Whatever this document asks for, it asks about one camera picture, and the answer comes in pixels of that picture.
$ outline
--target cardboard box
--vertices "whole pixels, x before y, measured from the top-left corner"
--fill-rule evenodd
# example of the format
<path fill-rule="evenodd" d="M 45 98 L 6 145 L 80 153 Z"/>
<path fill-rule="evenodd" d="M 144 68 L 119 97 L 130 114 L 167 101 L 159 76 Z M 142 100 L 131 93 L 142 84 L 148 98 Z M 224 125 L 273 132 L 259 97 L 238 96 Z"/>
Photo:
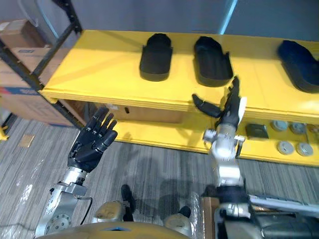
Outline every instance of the cardboard box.
<path fill-rule="evenodd" d="M 50 48 L 13 48 L 11 51 L 30 70 L 33 71 Z M 70 49 L 59 49 L 39 77 L 46 84 Z M 0 59 L 0 86 L 29 87 L 22 78 Z"/>
<path fill-rule="evenodd" d="M 12 51 L 15 55 L 29 68 L 30 71 L 33 71 L 37 64 L 41 61 L 43 56 L 49 51 L 49 48 L 14 48 Z M 50 61 L 48 66 L 45 68 L 44 72 L 40 76 L 40 81 L 43 84 L 46 84 L 50 77 L 53 75 L 55 70 L 58 68 L 62 59 L 67 55 L 69 49 L 60 49 L 54 58 Z M 30 105 L 42 109 L 47 106 L 47 102 L 42 99 L 41 96 L 36 97 L 36 92 L 29 87 L 29 85 L 21 79 L 19 75 L 17 75 L 6 63 L 0 61 L 0 94 L 5 94 L 6 98 L 11 98 L 12 102 L 15 104 L 21 104 L 22 98 L 24 98 L 25 104 L 30 99 Z M 24 97 L 20 96 L 19 101 L 13 100 L 13 95 L 24 95 Z M 78 118 L 80 122 L 86 124 L 87 120 L 93 115 L 97 107 L 102 106 L 104 104 L 100 103 L 88 103 L 81 101 L 69 101 L 69 100 L 60 100 L 65 107 Z M 152 108 L 144 108 L 144 107 L 132 107 L 132 106 L 121 106 L 114 104 L 105 104 L 106 107 L 110 109 L 110 112 L 114 114 L 114 118 L 117 120 L 137 120 L 137 121 L 149 121 L 149 122 L 167 122 L 167 123 L 180 123 L 182 122 L 183 112 L 179 111 L 169 111 L 169 110 L 159 110 Z M 8 102 L 3 106 L 8 110 L 12 109 L 12 106 L 8 106 Z M 54 121 L 58 121 L 55 117 L 54 113 L 47 112 L 44 115 L 48 115 L 44 117 L 43 114 L 41 117 L 35 117 L 35 115 L 41 115 L 37 113 L 38 110 L 34 109 L 33 111 L 28 110 L 24 112 L 23 109 L 26 107 L 22 107 L 19 109 L 11 110 L 14 114 L 25 118 L 25 119 L 34 119 L 42 122 L 49 122 L 50 116 Z"/>
<path fill-rule="evenodd" d="M 33 71 L 49 48 L 14 48 L 13 53 Z M 47 65 L 40 81 L 46 84 L 69 49 L 59 49 Z M 15 115 L 29 120 L 38 120 L 53 125 L 72 126 L 49 102 L 32 89 L 5 62 L 0 61 L 0 105 Z M 96 107 L 93 103 L 60 100 L 81 123 L 94 114 Z"/>
<path fill-rule="evenodd" d="M 39 95 L 1 94 L 0 105 L 27 120 L 34 119 L 49 124 L 73 126 L 71 122 Z"/>
<path fill-rule="evenodd" d="M 205 238 L 215 238 L 214 213 L 219 207 L 219 199 L 212 197 L 201 198 L 202 222 Z"/>
<path fill-rule="evenodd" d="M 0 38 L 9 47 L 44 47 L 45 41 L 28 20 L 0 22 Z"/>
<path fill-rule="evenodd" d="M 101 105 L 105 105 L 109 108 L 117 120 L 181 123 L 184 115 L 181 111 L 96 103 L 97 107 Z"/>

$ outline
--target metal shelf rack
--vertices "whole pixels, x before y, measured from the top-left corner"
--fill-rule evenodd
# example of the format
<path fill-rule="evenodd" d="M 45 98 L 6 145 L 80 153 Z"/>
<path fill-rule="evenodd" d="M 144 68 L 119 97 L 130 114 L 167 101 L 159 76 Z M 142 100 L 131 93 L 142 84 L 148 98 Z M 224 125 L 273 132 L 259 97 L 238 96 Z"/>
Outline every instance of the metal shelf rack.
<path fill-rule="evenodd" d="M 48 101 L 43 95 L 38 91 L 44 88 L 44 85 L 39 81 L 39 76 L 43 72 L 44 68 L 48 65 L 50 60 L 53 58 L 54 54 L 61 47 L 67 37 L 72 31 L 75 34 L 81 34 L 82 27 L 80 21 L 75 13 L 74 7 L 71 0 L 52 0 L 57 4 L 62 10 L 67 14 L 70 25 L 64 30 L 61 36 L 53 44 L 52 48 L 47 52 L 43 59 L 39 62 L 33 72 L 31 72 L 11 51 L 10 49 L 1 41 L 0 39 L 0 58 L 8 64 L 28 85 L 33 88 L 40 96 L 42 96 L 46 101 Z M 76 128 L 82 128 L 83 124 L 64 107 L 64 105 L 57 101 L 52 106 L 57 109 L 67 120 L 69 120 Z"/>

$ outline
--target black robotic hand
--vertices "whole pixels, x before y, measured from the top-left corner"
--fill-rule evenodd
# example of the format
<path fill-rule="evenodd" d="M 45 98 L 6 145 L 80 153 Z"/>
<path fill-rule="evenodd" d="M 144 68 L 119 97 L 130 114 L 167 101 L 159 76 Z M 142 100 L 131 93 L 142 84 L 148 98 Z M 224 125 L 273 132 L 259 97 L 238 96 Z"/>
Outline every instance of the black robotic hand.
<path fill-rule="evenodd" d="M 99 164 L 103 152 L 115 140 L 118 133 L 113 130 L 116 120 L 110 121 L 113 114 L 109 114 L 106 107 L 100 107 L 81 129 L 77 136 L 68 157 L 68 166 L 80 168 L 90 173 Z"/>
<path fill-rule="evenodd" d="M 225 108 L 219 118 L 219 123 L 227 123 L 235 126 L 237 128 L 239 124 L 239 105 L 240 105 L 240 97 L 239 97 L 239 79 L 237 76 L 234 77 L 232 82 L 233 87 L 229 87 L 229 94 L 227 96 L 227 101 L 225 103 Z"/>
<path fill-rule="evenodd" d="M 221 110 L 218 106 L 201 100 L 196 94 L 192 95 L 194 104 L 196 107 L 208 116 L 219 119 L 216 125 L 220 123 L 231 124 L 237 128 L 239 123 L 239 79 L 234 77 L 232 82 L 233 87 L 229 87 L 229 94 L 227 95 L 227 101 L 224 110 Z"/>

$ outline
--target yellow shelf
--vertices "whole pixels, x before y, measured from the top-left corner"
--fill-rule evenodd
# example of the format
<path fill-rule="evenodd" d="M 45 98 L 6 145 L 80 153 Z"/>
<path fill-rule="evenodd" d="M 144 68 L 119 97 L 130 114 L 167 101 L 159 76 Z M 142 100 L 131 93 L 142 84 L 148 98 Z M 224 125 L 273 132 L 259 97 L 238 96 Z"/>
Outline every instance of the yellow shelf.
<path fill-rule="evenodd" d="M 267 126 L 270 139 L 265 141 L 246 140 L 241 157 L 262 161 L 319 166 L 319 146 L 318 143 L 316 144 L 316 138 L 313 133 L 308 132 L 308 138 L 314 150 L 312 156 L 301 156 L 296 150 L 291 155 L 282 155 L 277 151 L 279 141 L 289 138 L 289 142 L 296 147 L 298 142 L 306 142 L 306 136 L 293 134 L 290 130 L 276 132 L 271 128 L 268 120 L 245 120 L 240 124 L 238 134 L 245 135 L 245 125 L 248 122 L 264 123 Z M 181 124 L 119 120 L 116 125 L 116 131 L 118 132 L 117 141 L 207 153 L 210 145 L 209 143 L 204 145 L 202 136 L 204 130 L 210 128 L 211 125 L 210 118 L 197 113 L 187 114 Z"/>
<path fill-rule="evenodd" d="M 54 99 L 80 100 L 155 109 L 193 112 L 191 94 L 220 104 L 227 86 L 198 84 L 193 67 L 193 46 L 202 36 L 219 41 L 230 51 L 234 73 L 241 80 L 240 94 L 248 97 L 246 117 L 319 123 L 319 95 L 294 88 L 276 50 L 282 39 L 167 33 L 173 56 L 169 78 L 142 79 L 142 46 L 152 32 L 85 30 L 41 92 Z M 319 57 L 319 43 L 297 41 Z"/>

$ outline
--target cable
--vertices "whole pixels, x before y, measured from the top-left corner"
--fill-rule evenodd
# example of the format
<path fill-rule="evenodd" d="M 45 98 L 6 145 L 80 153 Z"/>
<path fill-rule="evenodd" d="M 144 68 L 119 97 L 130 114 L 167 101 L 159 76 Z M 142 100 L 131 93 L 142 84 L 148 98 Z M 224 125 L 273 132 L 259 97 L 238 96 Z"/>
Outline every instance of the cable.
<path fill-rule="evenodd" d="M 58 39 L 58 38 L 59 38 L 59 35 L 56 33 L 54 27 L 52 26 L 51 22 L 50 22 L 49 19 L 47 18 L 47 16 L 46 16 L 46 14 L 44 13 L 43 9 L 40 7 L 40 5 L 39 5 L 39 0 L 35 0 L 35 5 L 36 5 L 37 8 L 39 9 L 39 11 L 40 11 L 40 13 L 41 13 L 41 15 L 42 15 L 42 17 L 43 17 L 45 23 L 47 24 L 47 26 L 48 26 L 48 27 L 50 28 L 50 30 L 52 31 L 54 37 L 55 37 L 56 39 Z"/>
<path fill-rule="evenodd" d="M 86 216 L 89 214 L 89 211 L 90 211 L 91 206 L 92 206 L 92 203 L 93 203 L 93 198 L 92 198 L 92 197 L 77 197 L 75 194 L 73 194 L 73 196 L 74 196 L 77 200 L 83 200 L 83 201 L 90 200 L 90 205 L 89 205 L 88 209 L 86 210 L 86 213 L 85 213 L 85 215 L 84 215 L 84 218 L 83 218 L 83 220 L 82 220 L 82 222 L 81 222 L 81 224 L 80 224 L 80 225 L 82 225 L 82 224 L 84 223 L 85 219 L 86 219 Z"/>
<path fill-rule="evenodd" d="M 22 0 L 17 0 L 17 3 L 21 9 L 21 11 L 23 12 L 24 16 L 26 17 L 26 19 L 28 19 L 31 24 L 35 27 L 38 27 L 39 26 L 39 21 L 38 19 L 36 18 L 35 21 L 30 17 L 30 15 L 27 13 L 27 11 L 25 10 L 23 4 L 22 4 Z"/>

